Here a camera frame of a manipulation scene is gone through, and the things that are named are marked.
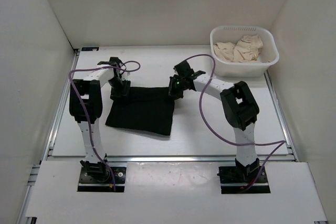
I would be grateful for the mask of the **black trousers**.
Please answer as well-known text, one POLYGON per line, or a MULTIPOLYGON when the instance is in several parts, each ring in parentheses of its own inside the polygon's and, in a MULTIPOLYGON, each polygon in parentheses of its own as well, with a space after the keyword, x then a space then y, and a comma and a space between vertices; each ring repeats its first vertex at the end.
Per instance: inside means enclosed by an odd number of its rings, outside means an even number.
POLYGON ((114 99, 105 125, 169 136, 174 107, 167 87, 131 87, 126 98, 114 99))

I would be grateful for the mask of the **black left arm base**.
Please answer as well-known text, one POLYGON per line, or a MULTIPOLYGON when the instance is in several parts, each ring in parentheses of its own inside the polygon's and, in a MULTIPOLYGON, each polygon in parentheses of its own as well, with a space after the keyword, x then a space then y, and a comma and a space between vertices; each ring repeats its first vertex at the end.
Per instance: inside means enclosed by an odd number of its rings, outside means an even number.
POLYGON ((78 179, 77 191, 123 193, 127 168, 122 166, 110 167, 101 163, 80 161, 81 171, 78 179))

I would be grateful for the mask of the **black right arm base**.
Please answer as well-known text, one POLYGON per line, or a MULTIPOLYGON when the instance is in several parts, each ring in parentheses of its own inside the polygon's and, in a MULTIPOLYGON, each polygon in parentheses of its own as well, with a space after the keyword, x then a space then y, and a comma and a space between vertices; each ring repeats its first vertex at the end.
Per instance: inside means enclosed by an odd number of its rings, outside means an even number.
POLYGON ((243 166, 235 160, 235 166, 220 166, 217 176, 221 194, 269 194, 270 187, 266 170, 258 158, 250 165, 243 166))

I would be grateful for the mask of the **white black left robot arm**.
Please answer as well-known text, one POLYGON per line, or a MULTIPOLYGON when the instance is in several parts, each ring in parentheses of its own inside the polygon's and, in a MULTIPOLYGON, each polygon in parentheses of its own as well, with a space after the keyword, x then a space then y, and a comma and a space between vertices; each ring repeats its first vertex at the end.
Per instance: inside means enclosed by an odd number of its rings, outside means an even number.
POLYGON ((69 113, 81 130, 85 159, 80 163, 86 173, 100 183, 115 183, 108 165, 99 130, 103 104, 101 88, 109 83, 118 97, 129 93, 127 69, 118 57, 101 61, 92 69, 75 69, 68 73, 70 81, 69 113))

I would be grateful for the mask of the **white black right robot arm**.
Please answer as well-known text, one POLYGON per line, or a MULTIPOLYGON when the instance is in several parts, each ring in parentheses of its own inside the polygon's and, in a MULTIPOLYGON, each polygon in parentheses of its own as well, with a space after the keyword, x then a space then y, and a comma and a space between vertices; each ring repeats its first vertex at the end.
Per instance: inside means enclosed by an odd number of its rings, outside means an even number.
POLYGON ((206 93, 221 101, 225 118, 233 128, 237 147, 235 164, 236 177, 247 182, 254 177, 259 169, 259 158, 255 150, 254 129, 259 114, 259 106, 252 95, 247 83, 240 81, 230 84, 206 74, 204 71, 195 72, 184 60, 174 67, 175 75, 170 77, 169 96, 174 99, 183 97, 185 90, 200 92, 199 109, 201 117, 202 98, 206 93))

